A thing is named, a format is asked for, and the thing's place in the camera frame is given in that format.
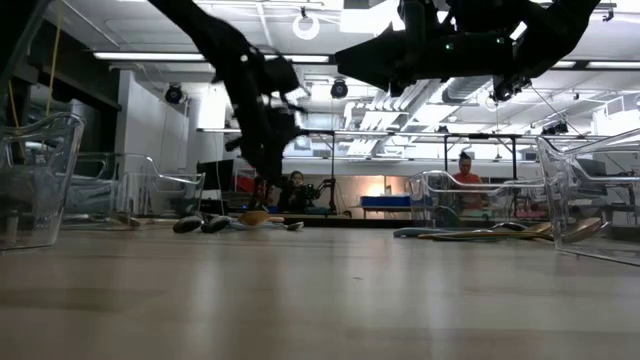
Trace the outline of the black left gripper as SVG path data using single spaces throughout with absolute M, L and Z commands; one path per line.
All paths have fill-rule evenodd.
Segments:
M 241 136 L 226 143 L 242 147 L 242 157 L 269 184 L 282 182 L 283 147 L 300 128 L 295 114 L 303 109 L 286 95 L 301 88 L 291 61 L 281 53 L 267 56 L 250 49 L 224 79 Z

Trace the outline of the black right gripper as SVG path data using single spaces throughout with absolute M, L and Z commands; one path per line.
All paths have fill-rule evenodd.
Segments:
M 399 58 L 399 83 L 386 65 L 360 61 L 388 60 L 400 52 L 400 33 L 391 28 L 336 52 L 338 72 L 389 94 L 400 94 L 419 80 L 501 74 L 513 62 L 514 41 L 501 32 L 409 27 L 405 36 L 406 48 Z

